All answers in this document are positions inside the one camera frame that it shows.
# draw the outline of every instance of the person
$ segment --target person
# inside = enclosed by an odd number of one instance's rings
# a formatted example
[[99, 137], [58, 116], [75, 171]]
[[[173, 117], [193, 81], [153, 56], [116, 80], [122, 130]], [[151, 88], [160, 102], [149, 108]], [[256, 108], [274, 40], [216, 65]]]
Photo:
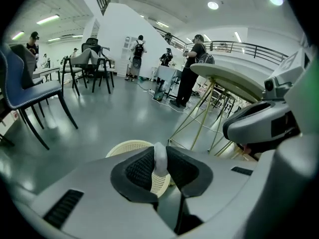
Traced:
[[131, 50], [131, 56], [130, 56], [130, 67], [129, 70], [127, 72], [127, 76], [125, 78], [126, 81], [128, 81], [131, 78], [131, 81], [134, 81], [134, 77], [137, 74], [137, 70], [139, 68], [136, 68], [133, 65], [133, 59], [134, 57], [142, 57], [144, 53], [147, 53], [146, 48], [145, 48], [145, 41], [143, 41], [144, 37], [142, 35], [139, 36], [138, 40], [133, 42], [130, 46], [130, 50]]
[[49, 59], [47, 58], [46, 53], [45, 53], [44, 56], [43, 56], [43, 63], [42, 63], [43, 68], [49, 67], [48, 66], [48, 60]]
[[164, 53], [159, 60], [161, 61], [161, 66], [168, 66], [169, 62], [172, 59], [173, 59], [173, 54], [171, 53], [171, 49], [167, 48], [166, 53]]
[[[166, 49], [166, 53], [164, 53], [162, 55], [162, 57], [159, 58], [159, 60], [161, 61], [161, 66], [167, 66], [169, 67], [169, 63], [170, 61], [173, 59], [173, 54], [171, 52], [171, 48], [167, 48]], [[164, 83], [164, 80], [161, 80], [159, 77], [158, 79], [156, 80], [156, 83], [159, 84], [163, 84]]]
[[72, 54], [70, 55], [70, 58], [75, 58], [77, 56], [77, 54], [76, 54], [77, 51], [78, 51], [78, 49], [74, 48]]
[[192, 89], [196, 83], [198, 75], [191, 71], [190, 66], [196, 63], [196, 60], [201, 58], [203, 54], [206, 53], [206, 48], [204, 46], [204, 37], [201, 34], [197, 34], [194, 37], [193, 43], [195, 44], [190, 52], [185, 51], [183, 53], [184, 57], [188, 56], [187, 62], [181, 74], [179, 89], [176, 100], [170, 100], [170, 103], [180, 107], [181, 105], [186, 107]]
[[33, 32], [29, 38], [29, 42], [26, 44], [26, 48], [35, 56], [36, 62], [39, 60], [39, 46], [36, 44], [36, 41], [39, 40], [38, 32]]

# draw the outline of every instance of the black vent grille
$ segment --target black vent grille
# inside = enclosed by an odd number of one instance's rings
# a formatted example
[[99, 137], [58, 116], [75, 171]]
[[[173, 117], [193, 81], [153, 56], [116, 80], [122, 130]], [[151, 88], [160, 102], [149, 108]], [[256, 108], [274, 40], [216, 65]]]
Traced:
[[60, 229], [83, 196], [83, 192], [68, 190], [44, 216], [44, 220]]
[[253, 170], [245, 169], [239, 166], [235, 166], [231, 170], [237, 173], [248, 175], [248, 176], [251, 176], [251, 174], [253, 173]]

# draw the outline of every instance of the black pants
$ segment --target black pants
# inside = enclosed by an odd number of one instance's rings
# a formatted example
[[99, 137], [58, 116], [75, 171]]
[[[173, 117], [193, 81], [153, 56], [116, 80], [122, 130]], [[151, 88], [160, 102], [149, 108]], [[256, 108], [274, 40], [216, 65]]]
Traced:
[[180, 84], [176, 101], [180, 104], [186, 104], [191, 96], [191, 91], [195, 85], [198, 75], [190, 68], [184, 68], [181, 73]]

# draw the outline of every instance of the white cloth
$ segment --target white cloth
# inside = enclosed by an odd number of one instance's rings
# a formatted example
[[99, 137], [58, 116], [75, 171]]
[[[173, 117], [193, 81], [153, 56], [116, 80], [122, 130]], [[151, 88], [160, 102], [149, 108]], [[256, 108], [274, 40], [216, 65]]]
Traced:
[[164, 177], [168, 174], [167, 171], [167, 153], [166, 148], [160, 142], [154, 144], [154, 174], [159, 177]]

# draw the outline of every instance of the white ceiling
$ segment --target white ceiling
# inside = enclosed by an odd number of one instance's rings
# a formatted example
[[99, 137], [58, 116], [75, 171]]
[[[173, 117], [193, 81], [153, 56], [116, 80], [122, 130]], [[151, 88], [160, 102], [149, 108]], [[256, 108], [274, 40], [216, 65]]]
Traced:
[[[204, 33], [208, 29], [221, 28], [258, 28], [276, 32], [294, 39], [301, 38], [299, 26], [288, 2], [282, 6], [274, 6], [269, 0], [111, 0], [130, 6], [145, 16], [152, 25], [159, 27], [153, 19], [161, 21], [171, 32], [184, 41], [193, 33]], [[207, 3], [215, 1], [218, 10], [211, 10]], [[59, 14], [58, 20], [37, 25], [36, 22]], [[28, 0], [8, 28], [6, 41], [9, 43], [26, 42], [30, 33], [37, 31], [41, 41], [61, 37], [66, 34], [83, 33], [86, 22], [92, 13], [83, 0]], [[17, 41], [11, 38], [19, 31], [25, 35]]]
[[[55, 14], [60, 18], [43, 25], [36, 24]], [[9, 26], [5, 41], [12, 44], [27, 42], [33, 31], [37, 31], [40, 41], [44, 42], [68, 34], [80, 35], [92, 16], [83, 0], [26, 0], [16, 19]], [[24, 31], [25, 34], [17, 41], [12, 41], [12, 37], [20, 31]]]
[[[219, 9], [209, 9], [209, 1], [217, 2]], [[287, 1], [282, 6], [269, 0], [125, 0], [125, 3], [146, 18], [169, 25], [169, 31], [177, 37], [226, 26], [254, 27], [293, 38], [302, 34]]]

